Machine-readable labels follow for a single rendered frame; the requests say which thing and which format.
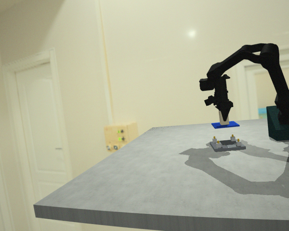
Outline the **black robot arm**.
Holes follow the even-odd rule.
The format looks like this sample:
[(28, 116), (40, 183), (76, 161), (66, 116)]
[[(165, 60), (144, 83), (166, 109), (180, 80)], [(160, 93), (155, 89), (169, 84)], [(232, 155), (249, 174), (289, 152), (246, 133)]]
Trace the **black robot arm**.
[[(256, 52), (260, 52), (260, 55), (254, 54)], [(275, 104), (280, 110), (278, 120), (280, 125), (289, 125), (289, 89), (281, 70), (279, 48), (276, 44), (259, 43), (242, 46), (224, 61), (217, 62), (210, 67), (207, 78), (199, 80), (200, 89), (202, 91), (227, 89), (226, 79), (230, 79), (230, 77), (223, 73), (243, 59), (261, 64), (268, 70), (277, 93)]]

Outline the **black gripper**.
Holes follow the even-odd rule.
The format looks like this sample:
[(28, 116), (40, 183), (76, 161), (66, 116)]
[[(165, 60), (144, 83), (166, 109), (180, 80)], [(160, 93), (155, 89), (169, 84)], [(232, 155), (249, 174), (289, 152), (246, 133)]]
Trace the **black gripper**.
[(230, 108), (233, 107), (233, 102), (228, 99), (228, 90), (227, 89), (219, 89), (215, 90), (215, 95), (219, 97), (220, 102), (213, 103), (214, 106), (221, 111), (223, 121), (226, 121), (229, 115)]

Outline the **blue plate with beige square handle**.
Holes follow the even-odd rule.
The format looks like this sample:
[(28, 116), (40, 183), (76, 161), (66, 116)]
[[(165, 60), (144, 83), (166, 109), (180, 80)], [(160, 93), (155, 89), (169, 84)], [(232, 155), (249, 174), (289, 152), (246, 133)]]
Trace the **blue plate with beige square handle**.
[(227, 118), (226, 121), (223, 121), (221, 111), (219, 111), (219, 120), (220, 120), (219, 123), (212, 123), (214, 129), (240, 126), (238, 123), (234, 121), (229, 121), (229, 118)]

